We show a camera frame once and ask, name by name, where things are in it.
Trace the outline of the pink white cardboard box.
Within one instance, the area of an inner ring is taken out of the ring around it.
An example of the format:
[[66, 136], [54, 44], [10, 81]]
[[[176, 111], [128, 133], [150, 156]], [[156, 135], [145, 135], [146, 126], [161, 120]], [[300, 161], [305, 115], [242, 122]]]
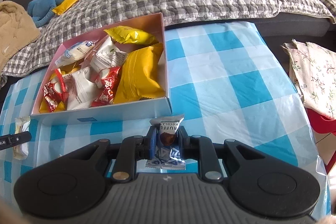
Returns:
[[46, 125], [171, 114], [163, 16], [140, 16], [87, 32], [56, 51], [31, 116]]

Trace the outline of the cream yellow snack packet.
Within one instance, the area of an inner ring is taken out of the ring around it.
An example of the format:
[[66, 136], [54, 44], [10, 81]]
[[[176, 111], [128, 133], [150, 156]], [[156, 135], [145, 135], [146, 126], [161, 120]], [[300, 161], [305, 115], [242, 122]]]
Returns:
[[17, 145], [13, 148], [14, 159], [24, 160], [29, 155], [29, 141], [32, 136], [29, 133], [31, 118], [20, 117], [15, 119], [15, 141]]

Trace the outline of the small yellow packet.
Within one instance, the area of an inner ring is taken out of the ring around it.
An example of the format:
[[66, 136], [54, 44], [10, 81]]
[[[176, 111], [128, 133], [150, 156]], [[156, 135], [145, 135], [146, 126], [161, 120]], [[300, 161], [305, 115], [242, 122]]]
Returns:
[[105, 29], [104, 32], [106, 32], [113, 41], [120, 44], [149, 46], [158, 42], [154, 35], [129, 26], [116, 26]]

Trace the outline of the tan fleece blanket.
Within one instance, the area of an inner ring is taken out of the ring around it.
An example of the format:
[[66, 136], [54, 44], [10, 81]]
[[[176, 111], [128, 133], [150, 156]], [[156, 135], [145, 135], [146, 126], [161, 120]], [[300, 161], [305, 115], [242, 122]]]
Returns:
[[40, 36], [33, 19], [23, 6], [13, 1], [1, 2], [1, 71], [8, 61]]

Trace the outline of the yellow packet on sofa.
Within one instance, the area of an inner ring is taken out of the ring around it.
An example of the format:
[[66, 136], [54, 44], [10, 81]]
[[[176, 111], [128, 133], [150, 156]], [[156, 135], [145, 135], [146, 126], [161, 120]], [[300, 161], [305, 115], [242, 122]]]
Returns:
[[60, 5], [56, 6], [52, 12], [56, 15], [60, 16], [64, 14], [67, 10], [69, 10], [74, 4], [76, 4], [79, 0], [64, 0]]

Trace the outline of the white green snack packet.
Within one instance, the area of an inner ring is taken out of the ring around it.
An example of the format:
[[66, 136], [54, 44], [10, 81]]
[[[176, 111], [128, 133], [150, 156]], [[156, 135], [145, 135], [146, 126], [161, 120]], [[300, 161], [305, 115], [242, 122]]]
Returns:
[[127, 58], [127, 53], [120, 50], [110, 36], [103, 38], [97, 48], [93, 50], [89, 66], [95, 71], [112, 67], [121, 67]]

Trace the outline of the pink clear snack packet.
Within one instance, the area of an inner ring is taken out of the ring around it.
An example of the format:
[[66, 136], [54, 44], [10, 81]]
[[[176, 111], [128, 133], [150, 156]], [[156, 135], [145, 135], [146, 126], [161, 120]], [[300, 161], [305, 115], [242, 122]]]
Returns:
[[88, 67], [92, 70], [93, 75], [97, 75], [99, 71], [93, 63], [93, 58], [94, 55], [89, 55], [88, 57], [83, 57], [78, 60], [73, 57], [70, 57], [69, 59], [60, 57], [55, 61], [55, 64], [52, 65], [51, 71], [54, 72], [56, 69], [60, 69], [62, 73], [69, 74]]

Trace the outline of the dark chocolate truffle packet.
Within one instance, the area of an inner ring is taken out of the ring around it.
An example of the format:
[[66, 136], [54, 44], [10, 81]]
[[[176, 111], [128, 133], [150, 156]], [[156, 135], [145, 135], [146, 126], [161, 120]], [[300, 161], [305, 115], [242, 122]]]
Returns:
[[185, 170], [178, 143], [178, 129], [184, 115], [154, 118], [150, 124], [157, 130], [155, 154], [146, 162], [147, 168]]

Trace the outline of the white printed snack packet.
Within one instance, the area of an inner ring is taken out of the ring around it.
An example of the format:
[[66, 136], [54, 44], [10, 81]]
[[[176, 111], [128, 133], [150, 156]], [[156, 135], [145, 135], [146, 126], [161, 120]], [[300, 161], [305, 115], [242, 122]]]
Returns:
[[69, 93], [67, 111], [87, 109], [98, 96], [97, 85], [90, 80], [91, 67], [85, 67], [63, 76]]

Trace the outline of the red object at right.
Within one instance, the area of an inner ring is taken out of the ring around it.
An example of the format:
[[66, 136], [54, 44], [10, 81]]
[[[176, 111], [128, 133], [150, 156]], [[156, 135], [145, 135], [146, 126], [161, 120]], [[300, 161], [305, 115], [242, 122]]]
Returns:
[[[318, 134], [328, 134], [331, 133], [335, 136], [335, 119], [329, 119], [321, 114], [318, 114], [314, 110], [306, 109], [307, 116], [310, 121], [312, 129]], [[325, 164], [326, 173], [332, 170], [335, 165], [335, 151], [327, 164]]]

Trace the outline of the floral fabric bag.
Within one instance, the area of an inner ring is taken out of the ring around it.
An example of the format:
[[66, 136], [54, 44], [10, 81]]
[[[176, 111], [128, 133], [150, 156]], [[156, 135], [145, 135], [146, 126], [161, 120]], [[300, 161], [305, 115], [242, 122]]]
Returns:
[[294, 39], [282, 48], [289, 56], [289, 78], [305, 108], [335, 120], [335, 52]]

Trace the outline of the red white snack packet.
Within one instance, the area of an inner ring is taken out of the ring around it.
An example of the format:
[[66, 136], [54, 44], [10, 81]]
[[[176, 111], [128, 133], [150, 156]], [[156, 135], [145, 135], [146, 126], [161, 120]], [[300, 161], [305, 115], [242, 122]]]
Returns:
[[118, 85], [120, 83], [120, 74], [122, 67], [110, 67], [102, 69], [95, 79], [99, 89], [98, 97], [91, 103], [91, 107], [111, 105]]

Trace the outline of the blue checkered tablecloth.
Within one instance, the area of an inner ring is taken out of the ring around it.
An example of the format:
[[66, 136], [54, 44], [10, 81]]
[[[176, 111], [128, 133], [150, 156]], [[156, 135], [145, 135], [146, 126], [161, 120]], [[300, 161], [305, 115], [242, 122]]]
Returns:
[[[331, 211], [322, 159], [304, 106], [257, 28], [247, 22], [205, 24], [165, 32], [169, 99], [190, 135], [215, 143], [236, 139], [314, 174], [321, 194], [313, 211]], [[20, 175], [98, 139], [119, 143], [144, 135], [148, 119], [44, 126], [33, 119], [29, 155], [1, 152], [1, 199], [15, 206]]]

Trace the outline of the blue plush toy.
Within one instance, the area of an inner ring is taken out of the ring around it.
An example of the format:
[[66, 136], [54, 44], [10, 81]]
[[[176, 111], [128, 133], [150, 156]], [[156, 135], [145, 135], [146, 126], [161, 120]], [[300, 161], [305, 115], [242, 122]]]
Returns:
[[32, 17], [36, 27], [47, 24], [55, 15], [53, 9], [65, 0], [32, 0], [27, 6], [27, 13]]

